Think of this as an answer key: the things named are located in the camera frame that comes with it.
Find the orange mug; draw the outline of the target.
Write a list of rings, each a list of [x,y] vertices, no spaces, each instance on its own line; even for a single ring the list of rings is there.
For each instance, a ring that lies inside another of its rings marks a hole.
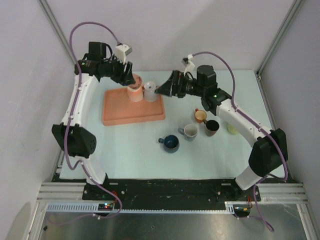
[[[197,123],[199,124],[203,123],[204,120],[207,118],[207,113],[204,110],[196,108],[194,113],[194,118]]]

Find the grey blue mug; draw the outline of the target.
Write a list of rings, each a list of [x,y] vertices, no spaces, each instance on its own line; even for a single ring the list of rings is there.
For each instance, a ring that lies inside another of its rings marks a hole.
[[[178,132],[184,136],[184,138],[191,142],[198,135],[198,128],[194,124],[187,124],[184,128],[179,127]]]

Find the dark blue mug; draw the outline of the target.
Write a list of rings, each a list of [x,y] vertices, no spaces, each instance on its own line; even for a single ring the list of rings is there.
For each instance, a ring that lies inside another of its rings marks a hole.
[[[165,138],[159,138],[158,142],[163,144],[163,149],[167,153],[175,153],[180,147],[180,141],[178,137],[173,134],[167,135]]]

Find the brown mug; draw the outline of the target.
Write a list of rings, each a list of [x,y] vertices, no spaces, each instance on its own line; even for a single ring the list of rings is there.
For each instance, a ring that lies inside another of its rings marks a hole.
[[[205,124],[205,134],[208,137],[212,137],[220,128],[220,125],[215,120],[204,120],[203,123]]]

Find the yellow faceted mug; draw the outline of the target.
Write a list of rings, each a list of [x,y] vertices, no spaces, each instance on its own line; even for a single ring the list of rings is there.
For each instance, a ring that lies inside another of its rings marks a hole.
[[[235,127],[233,127],[230,123],[227,123],[227,130],[232,135],[237,135],[239,132]]]

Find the small pink mug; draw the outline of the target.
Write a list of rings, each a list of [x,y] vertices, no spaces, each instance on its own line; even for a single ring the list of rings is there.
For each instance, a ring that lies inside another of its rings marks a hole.
[[[137,75],[137,74],[134,74],[134,73],[133,73],[132,76],[133,76],[133,79],[134,79],[135,83],[134,83],[134,84],[130,84],[128,87],[131,88],[131,89],[133,89],[133,90],[136,90],[136,89],[138,89],[138,88],[141,87],[141,85],[143,84],[143,80],[142,80],[142,78],[141,78],[139,75]]]

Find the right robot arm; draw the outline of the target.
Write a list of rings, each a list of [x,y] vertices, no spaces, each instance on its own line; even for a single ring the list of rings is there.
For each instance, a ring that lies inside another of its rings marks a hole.
[[[217,74],[211,65],[201,65],[196,77],[187,72],[173,70],[168,80],[155,90],[156,94],[184,98],[197,96],[205,111],[231,124],[252,147],[248,167],[235,178],[231,187],[232,197],[238,201],[249,195],[249,188],[267,177],[279,166],[288,176],[288,147],[285,132],[272,130],[247,115],[232,99],[232,96],[218,87]]]

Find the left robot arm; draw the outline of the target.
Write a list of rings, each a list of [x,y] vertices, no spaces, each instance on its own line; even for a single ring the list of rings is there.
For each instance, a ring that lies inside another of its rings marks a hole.
[[[132,73],[133,64],[126,61],[132,47],[118,43],[111,47],[103,42],[90,42],[88,53],[74,66],[74,86],[68,108],[61,123],[54,124],[51,132],[60,148],[64,151],[70,170],[82,168],[89,184],[96,184],[93,193],[99,199],[107,199],[111,187],[105,184],[108,178],[98,161],[94,158],[97,138],[87,129],[89,108],[101,78],[110,78],[117,84],[135,84]]]

